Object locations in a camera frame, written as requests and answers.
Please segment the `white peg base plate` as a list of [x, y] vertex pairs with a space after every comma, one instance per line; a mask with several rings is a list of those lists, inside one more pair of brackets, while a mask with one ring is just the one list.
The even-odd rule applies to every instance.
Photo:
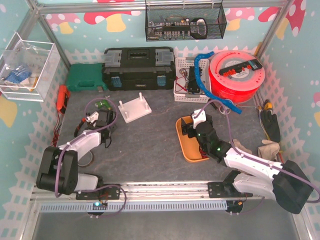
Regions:
[[120, 100], [118, 109], [126, 124], [152, 113], [150, 105], [141, 92], [139, 97], [128, 102], [123, 103]]

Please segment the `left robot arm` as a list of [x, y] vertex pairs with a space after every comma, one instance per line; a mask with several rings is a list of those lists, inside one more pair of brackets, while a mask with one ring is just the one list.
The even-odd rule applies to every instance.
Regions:
[[87, 116], [87, 127], [67, 143], [48, 146], [42, 155], [36, 187], [60, 195], [74, 192], [93, 192], [98, 187], [99, 177], [94, 174], [79, 173], [78, 162], [92, 149], [111, 143], [113, 125], [117, 119], [114, 110], [99, 110]]

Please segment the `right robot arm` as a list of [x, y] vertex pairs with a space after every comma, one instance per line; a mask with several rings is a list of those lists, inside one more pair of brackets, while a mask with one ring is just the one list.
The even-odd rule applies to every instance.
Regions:
[[219, 139], [212, 117], [203, 110], [177, 120], [176, 131], [184, 158], [189, 162], [213, 159], [232, 168], [211, 197], [253, 194], [277, 202], [284, 210], [299, 214], [315, 189], [297, 163], [263, 159]]

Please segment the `green hose nozzle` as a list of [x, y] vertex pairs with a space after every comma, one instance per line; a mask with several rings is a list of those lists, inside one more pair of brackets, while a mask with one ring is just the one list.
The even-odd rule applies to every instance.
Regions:
[[94, 105], [98, 109], [112, 110], [111, 105], [109, 104], [109, 102], [106, 99], [98, 100]]

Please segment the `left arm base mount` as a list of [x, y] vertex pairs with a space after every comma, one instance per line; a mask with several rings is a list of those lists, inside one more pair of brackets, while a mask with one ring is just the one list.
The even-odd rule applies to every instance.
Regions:
[[120, 199], [120, 184], [106, 184], [106, 188], [93, 192], [77, 193], [75, 199], [80, 201], [106, 201]]

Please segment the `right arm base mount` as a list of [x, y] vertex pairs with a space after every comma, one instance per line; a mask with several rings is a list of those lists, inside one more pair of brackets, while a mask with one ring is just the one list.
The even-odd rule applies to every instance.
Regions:
[[234, 187], [233, 183], [227, 181], [208, 182], [207, 191], [211, 199], [253, 197], [252, 193], [240, 192]]

